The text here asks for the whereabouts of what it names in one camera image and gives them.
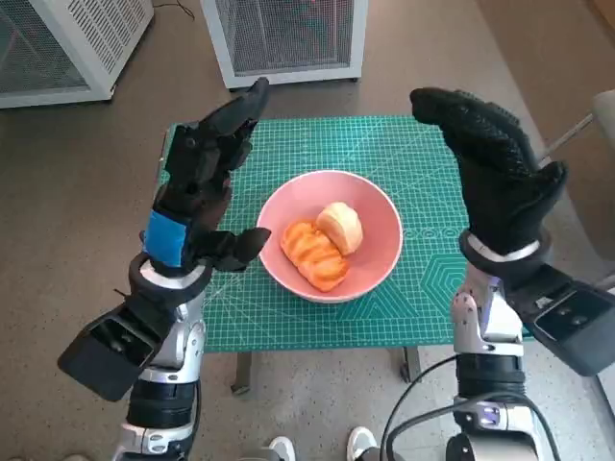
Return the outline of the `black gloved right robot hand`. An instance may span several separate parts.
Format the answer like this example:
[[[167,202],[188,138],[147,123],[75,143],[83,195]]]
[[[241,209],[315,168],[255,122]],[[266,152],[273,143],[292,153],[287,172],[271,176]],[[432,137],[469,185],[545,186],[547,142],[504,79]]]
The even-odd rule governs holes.
[[[471,93],[421,87],[409,100],[455,155],[470,233],[498,255],[537,241],[568,179],[565,163],[539,166],[519,119]]]

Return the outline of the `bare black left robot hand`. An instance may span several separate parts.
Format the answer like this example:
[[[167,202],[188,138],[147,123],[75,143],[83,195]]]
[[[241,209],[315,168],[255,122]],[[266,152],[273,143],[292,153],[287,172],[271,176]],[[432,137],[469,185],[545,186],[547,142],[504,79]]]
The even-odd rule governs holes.
[[[232,236],[217,229],[232,197],[231,173],[252,150],[251,137],[269,99],[269,81],[246,91],[196,122],[178,124],[161,171],[143,235],[156,269],[186,274],[203,259],[221,259]]]

